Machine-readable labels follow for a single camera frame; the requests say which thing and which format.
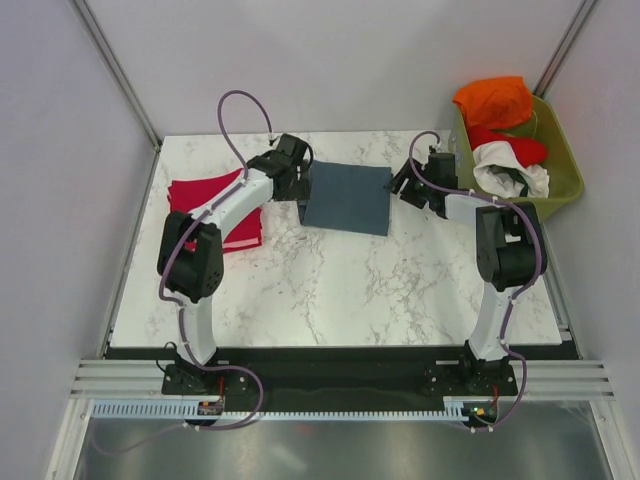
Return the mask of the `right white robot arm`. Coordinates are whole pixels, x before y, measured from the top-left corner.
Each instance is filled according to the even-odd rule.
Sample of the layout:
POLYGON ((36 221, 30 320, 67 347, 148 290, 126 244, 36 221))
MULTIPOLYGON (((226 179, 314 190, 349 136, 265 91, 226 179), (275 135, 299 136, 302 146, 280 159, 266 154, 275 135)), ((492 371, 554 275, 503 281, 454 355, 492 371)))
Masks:
POLYGON ((474 229, 484 292, 478 320, 466 341, 474 359, 458 368, 457 377, 465 391, 477 394, 494 381, 488 362, 509 354, 515 300, 545 272, 547 253, 533 203, 512 203, 457 186, 454 156, 432 153, 425 164, 408 158, 385 189, 418 209, 428 208, 442 219, 474 229))

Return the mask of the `blue grey t shirt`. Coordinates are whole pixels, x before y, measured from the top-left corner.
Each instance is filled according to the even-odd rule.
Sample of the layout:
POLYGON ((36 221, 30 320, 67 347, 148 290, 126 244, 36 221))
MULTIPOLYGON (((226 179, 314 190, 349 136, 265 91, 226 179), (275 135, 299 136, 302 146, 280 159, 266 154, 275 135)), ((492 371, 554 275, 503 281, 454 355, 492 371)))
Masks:
POLYGON ((390 227, 389 167, 316 161, 310 198, 298 204, 306 227, 387 236, 390 227))

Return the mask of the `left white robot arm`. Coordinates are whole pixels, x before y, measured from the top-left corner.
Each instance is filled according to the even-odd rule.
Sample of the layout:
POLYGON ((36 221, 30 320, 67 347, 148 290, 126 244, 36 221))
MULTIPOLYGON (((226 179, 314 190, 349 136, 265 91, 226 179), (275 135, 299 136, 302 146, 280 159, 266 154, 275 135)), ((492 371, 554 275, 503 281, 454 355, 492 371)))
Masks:
POLYGON ((209 361, 217 350, 212 296, 224 275, 223 243, 266 203, 307 202, 313 160, 306 141, 283 134, 274 148, 245 162, 219 194, 165 219, 157 261, 159 297, 177 306, 177 352, 190 363, 184 379, 198 393, 211 392, 220 378, 218 367, 209 361))

